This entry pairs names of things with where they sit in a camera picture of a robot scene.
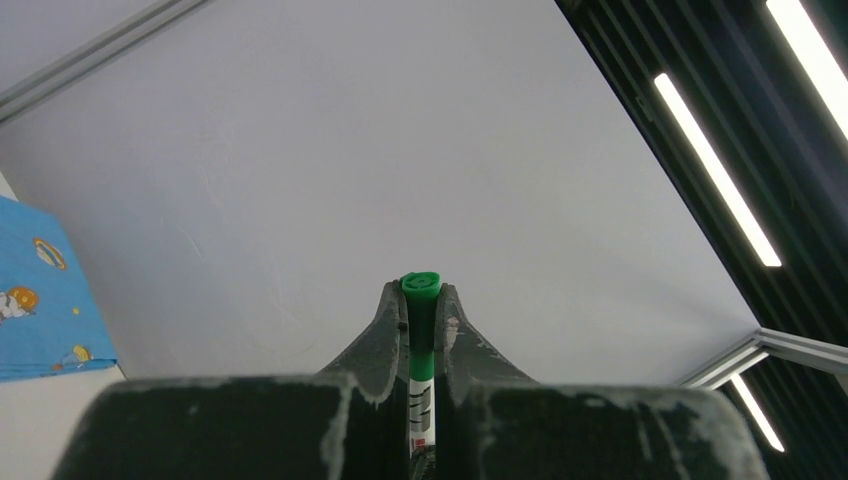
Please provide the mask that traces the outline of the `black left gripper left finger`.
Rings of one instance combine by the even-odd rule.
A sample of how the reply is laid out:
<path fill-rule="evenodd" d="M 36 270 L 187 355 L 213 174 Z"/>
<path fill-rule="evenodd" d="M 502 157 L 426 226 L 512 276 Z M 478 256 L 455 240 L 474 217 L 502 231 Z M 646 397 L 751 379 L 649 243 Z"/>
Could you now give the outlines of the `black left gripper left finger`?
<path fill-rule="evenodd" d="M 343 421 L 343 479 L 408 477 L 408 315 L 398 280 L 383 287 L 374 319 L 322 374 L 354 382 Z"/>

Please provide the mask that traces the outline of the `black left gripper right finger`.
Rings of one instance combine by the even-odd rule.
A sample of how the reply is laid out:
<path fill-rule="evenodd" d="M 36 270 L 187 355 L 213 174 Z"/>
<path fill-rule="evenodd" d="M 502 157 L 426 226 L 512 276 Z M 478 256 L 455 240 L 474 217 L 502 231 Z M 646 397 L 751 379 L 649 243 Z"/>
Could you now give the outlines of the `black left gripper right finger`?
<path fill-rule="evenodd" d="M 509 361 L 471 323 L 454 285 L 445 283 L 435 311 L 435 395 L 437 479 L 474 479 L 479 424 L 475 411 L 480 386 L 536 381 Z"/>

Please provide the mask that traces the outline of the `green marker cap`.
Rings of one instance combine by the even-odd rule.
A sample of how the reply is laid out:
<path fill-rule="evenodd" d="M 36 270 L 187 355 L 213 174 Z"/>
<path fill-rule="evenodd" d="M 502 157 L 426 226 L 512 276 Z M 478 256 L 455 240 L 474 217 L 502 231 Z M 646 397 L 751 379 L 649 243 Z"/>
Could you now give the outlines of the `green marker cap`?
<path fill-rule="evenodd" d="M 435 317 L 441 286 L 441 277 L 436 272 L 413 272 L 400 280 L 408 318 L 409 376 L 415 381 L 434 377 Z"/>

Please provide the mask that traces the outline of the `green capped whiteboard marker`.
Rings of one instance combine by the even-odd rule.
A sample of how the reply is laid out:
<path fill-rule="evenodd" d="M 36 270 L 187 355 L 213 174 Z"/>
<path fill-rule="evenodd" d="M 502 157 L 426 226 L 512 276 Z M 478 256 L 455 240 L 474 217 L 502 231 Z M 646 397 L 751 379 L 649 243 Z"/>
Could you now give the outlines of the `green capped whiteboard marker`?
<path fill-rule="evenodd" d="M 436 443 L 435 382 L 411 380 L 408 392 L 410 454 Z"/>

